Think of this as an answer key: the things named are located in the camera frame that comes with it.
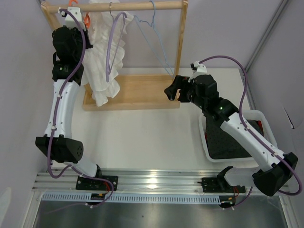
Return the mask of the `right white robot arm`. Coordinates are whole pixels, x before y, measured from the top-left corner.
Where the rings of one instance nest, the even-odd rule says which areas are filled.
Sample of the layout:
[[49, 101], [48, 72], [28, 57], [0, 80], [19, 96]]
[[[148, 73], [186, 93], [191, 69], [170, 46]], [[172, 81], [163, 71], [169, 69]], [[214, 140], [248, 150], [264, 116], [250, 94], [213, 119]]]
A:
[[299, 189], [287, 195], [298, 195], [303, 184], [295, 172], [297, 156], [284, 153], [266, 140], [246, 121], [232, 102], [219, 96], [217, 83], [211, 75], [199, 75], [194, 79], [176, 76], [173, 83], [164, 90], [169, 100], [193, 103], [202, 110], [203, 115], [212, 120], [222, 131], [234, 138], [256, 161], [255, 168], [227, 167], [217, 179], [221, 191], [229, 191], [233, 186], [256, 187], [263, 194], [273, 196], [283, 191], [281, 188], [295, 177]]

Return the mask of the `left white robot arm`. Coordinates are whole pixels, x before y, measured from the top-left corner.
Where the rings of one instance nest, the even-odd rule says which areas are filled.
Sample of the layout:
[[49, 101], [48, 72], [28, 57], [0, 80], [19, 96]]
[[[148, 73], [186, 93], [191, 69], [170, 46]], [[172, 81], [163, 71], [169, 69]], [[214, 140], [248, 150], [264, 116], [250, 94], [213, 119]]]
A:
[[87, 33], [77, 28], [62, 26], [52, 33], [53, 54], [52, 79], [54, 81], [51, 114], [44, 135], [37, 137], [35, 145], [52, 162], [63, 163], [87, 177], [86, 184], [93, 190], [103, 185], [98, 175], [98, 165], [83, 156], [83, 143], [72, 138], [72, 116], [77, 93], [81, 86], [85, 50], [92, 45]]

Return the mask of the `aluminium mounting rail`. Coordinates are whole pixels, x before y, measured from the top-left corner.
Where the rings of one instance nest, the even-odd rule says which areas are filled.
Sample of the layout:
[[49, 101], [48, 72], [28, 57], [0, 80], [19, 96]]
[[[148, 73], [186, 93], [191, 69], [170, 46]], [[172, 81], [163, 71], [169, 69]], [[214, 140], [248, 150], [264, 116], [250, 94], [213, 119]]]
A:
[[[202, 178], [215, 177], [218, 171], [171, 171], [171, 170], [122, 170], [103, 169], [103, 175], [118, 176], [116, 193], [133, 194], [203, 194], [198, 184]], [[71, 169], [59, 179], [53, 179], [49, 173], [37, 174], [33, 191], [76, 191], [78, 174]]]

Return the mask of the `purple plastic hanger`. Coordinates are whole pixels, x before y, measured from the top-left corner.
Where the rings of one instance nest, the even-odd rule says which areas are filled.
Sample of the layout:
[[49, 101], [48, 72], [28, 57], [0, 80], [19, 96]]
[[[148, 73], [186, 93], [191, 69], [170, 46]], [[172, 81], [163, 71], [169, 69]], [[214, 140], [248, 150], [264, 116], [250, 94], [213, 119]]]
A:
[[[114, 18], [113, 15], [112, 15], [112, 4], [113, 4], [113, 2], [109, 3], [109, 13], [110, 13], [110, 16], [112, 17], [113, 23], [112, 23], [112, 27], [111, 27], [111, 30], [110, 30], [110, 35], [109, 35], [108, 45], [107, 45], [107, 53], [106, 53], [105, 78], [106, 78], [107, 83], [109, 83], [109, 81], [110, 81], [110, 74], [111, 74], [111, 71], [112, 71], [112, 68], [113, 68], [113, 65], [114, 65], [114, 61], [115, 61], [115, 58], [116, 58], [116, 55], [117, 55], [117, 51], [118, 51], [118, 48], [119, 48], [119, 45], [120, 45], [120, 42], [121, 42], [121, 39], [122, 39], [122, 36], [123, 36], [123, 33], [124, 33], [124, 29], [125, 29], [125, 25], [126, 25], [126, 19], [127, 19], [127, 14], [124, 11], [119, 12], [116, 15], [116, 17]], [[110, 54], [111, 54], [112, 42], [113, 42], [113, 38], [114, 38], [114, 31], [115, 31], [116, 24], [117, 24], [118, 19], [119, 19], [120, 16], [122, 16], [123, 25], [122, 25], [121, 33], [120, 33], [120, 36], [119, 36], [119, 39], [118, 39], [118, 42], [117, 42], [117, 45], [116, 45], [115, 53], [113, 55], [113, 59], [110, 62]]]

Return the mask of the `black dotted garment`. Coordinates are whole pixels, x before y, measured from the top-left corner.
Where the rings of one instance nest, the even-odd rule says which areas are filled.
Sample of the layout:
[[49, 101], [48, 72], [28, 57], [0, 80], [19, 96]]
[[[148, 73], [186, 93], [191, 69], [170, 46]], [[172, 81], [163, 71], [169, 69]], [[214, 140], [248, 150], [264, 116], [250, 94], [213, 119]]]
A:
[[205, 140], [207, 158], [212, 162], [249, 161], [252, 156], [228, 133], [206, 119]]

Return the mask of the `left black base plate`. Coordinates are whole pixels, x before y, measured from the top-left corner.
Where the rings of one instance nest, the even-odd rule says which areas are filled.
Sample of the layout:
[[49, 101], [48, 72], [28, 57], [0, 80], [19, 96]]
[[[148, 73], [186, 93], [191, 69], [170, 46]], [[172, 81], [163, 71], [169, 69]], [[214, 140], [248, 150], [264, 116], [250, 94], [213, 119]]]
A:
[[[114, 191], [117, 190], [118, 176], [102, 176], [102, 178], [110, 181], [114, 186]], [[78, 176], [76, 182], [76, 190], [99, 190], [99, 191], [111, 191], [111, 186], [105, 181], [93, 180], [90, 178], [84, 178]]]

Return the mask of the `red garment in basket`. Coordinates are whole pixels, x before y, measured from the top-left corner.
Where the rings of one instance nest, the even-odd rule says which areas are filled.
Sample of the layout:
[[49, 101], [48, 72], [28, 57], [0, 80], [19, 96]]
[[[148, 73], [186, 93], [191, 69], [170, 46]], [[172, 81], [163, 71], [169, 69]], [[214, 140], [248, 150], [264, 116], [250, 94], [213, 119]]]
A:
[[261, 131], [261, 134], [263, 135], [264, 134], [264, 131], [263, 131], [263, 126], [262, 126], [262, 122], [261, 121], [256, 121], [257, 125], [259, 126], [259, 129]]

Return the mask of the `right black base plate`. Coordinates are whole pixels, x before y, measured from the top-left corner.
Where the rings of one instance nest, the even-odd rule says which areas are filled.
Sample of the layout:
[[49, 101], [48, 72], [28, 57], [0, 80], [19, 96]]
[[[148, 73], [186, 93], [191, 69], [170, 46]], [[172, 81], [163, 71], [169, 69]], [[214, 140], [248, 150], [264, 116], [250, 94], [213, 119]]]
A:
[[205, 193], [245, 193], [244, 186], [231, 186], [225, 180], [216, 177], [205, 177], [197, 182]]

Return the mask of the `white plastic basket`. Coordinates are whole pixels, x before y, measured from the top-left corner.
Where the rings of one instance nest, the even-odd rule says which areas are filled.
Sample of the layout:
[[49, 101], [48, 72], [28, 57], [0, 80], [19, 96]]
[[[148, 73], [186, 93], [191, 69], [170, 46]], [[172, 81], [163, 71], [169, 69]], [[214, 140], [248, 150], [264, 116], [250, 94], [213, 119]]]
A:
[[[243, 116], [249, 123], [275, 147], [275, 137], [264, 114], [259, 110], [244, 110]], [[204, 115], [199, 117], [199, 131], [203, 150], [211, 162], [247, 162], [251, 155], [229, 134], [215, 126]]]

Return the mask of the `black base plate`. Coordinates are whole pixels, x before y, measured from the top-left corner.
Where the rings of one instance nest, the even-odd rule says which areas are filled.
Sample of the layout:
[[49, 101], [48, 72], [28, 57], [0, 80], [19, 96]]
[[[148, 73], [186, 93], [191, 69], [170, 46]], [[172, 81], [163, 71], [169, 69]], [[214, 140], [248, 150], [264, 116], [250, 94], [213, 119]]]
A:
[[[114, 186], [114, 191], [117, 190], [118, 176], [102, 176], [102, 178], [110, 181]], [[84, 178], [78, 176], [76, 182], [76, 190], [99, 190], [99, 191], [111, 191], [111, 186], [105, 181], [93, 180], [90, 178]]]
[[244, 186], [231, 186], [225, 180], [216, 177], [205, 177], [197, 182], [205, 193], [245, 193]]

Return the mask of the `white pleated skirt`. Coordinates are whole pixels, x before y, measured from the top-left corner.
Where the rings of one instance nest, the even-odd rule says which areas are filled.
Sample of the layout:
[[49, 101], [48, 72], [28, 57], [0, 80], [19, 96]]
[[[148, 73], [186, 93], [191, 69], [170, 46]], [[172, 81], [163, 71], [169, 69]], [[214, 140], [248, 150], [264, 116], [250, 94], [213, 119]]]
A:
[[[127, 14], [126, 25], [123, 35], [126, 34], [126, 26], [133, 20], [133, 15], [124, 11]], [[112, 12], [115, 18], [119, 12]], [[110, 74], [109, 83], [106, 82], [106, 53], [110, 30], [112, 27], [112, 17], [109, 12], [89, 12], [91, 25], [88, 29], [89, 39], [93, 48], [85, 51], [83, 60], [84, 74], [81, 85], [89, 84], [92, 89], [92, 98], [97, 106], [103, 106], [110, 98], [114, 98], [120, 91], [120, 86], [115, 79], [118, 76], [118, 71], [123, 67], [123, 58], [125, 56], [125, 42], [120, 42], [114, 65]], [[112, 42], [110, 62], [113, 59], [116, 45], [122, 29], [122, 16], [119, 17], [114, 31]]]

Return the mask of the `orange plastic hanger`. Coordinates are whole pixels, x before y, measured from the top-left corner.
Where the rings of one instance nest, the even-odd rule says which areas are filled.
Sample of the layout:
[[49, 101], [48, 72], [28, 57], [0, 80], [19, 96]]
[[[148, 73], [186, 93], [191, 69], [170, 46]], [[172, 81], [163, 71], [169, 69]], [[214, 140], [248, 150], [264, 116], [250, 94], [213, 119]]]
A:
[[[69, 4], [68, 5], [72, 6], [74, 3], [78, 4], [78, 0], [69, 0]], [[86, 13], [85, 17], [83, 17], [83, 20], [84, 20], [84, 24], [89, 29], [90, 25], [91, 25], [91, 19], [90, 19], [90, 16], [89, 16], [88, 12]]]

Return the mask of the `wooden clothes rack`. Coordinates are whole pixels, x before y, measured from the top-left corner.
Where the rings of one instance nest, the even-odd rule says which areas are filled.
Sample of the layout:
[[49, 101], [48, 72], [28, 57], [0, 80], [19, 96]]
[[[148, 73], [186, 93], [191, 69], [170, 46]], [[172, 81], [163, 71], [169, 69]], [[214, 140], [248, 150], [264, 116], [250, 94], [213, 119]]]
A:
[[[180, 10], [180, 28], [178, 47], [176, 52], [174, 74], [177, 75], [180, 68], [181, 52], [186, 25], [188, 1], [156, 1], [126, 2], [126, 3], [94, 3], [76, 4], [83, 12], [114, 12], [114, 11], [138, 11], [138, 10]], [[106, 104], [98, 107], [92, 98], [92, 89], [85, 85], [85, 95], [82, 108], [85, 111], [113, 111], [113, 110], [144, 110], [144, 109], [171, 109], [179, 108], [177, 101], [170, 102], [164, 94], [164, 89], [173, 79], [169, 74], [119, 74], [118, 83], [120, 92], [111, 98]]]

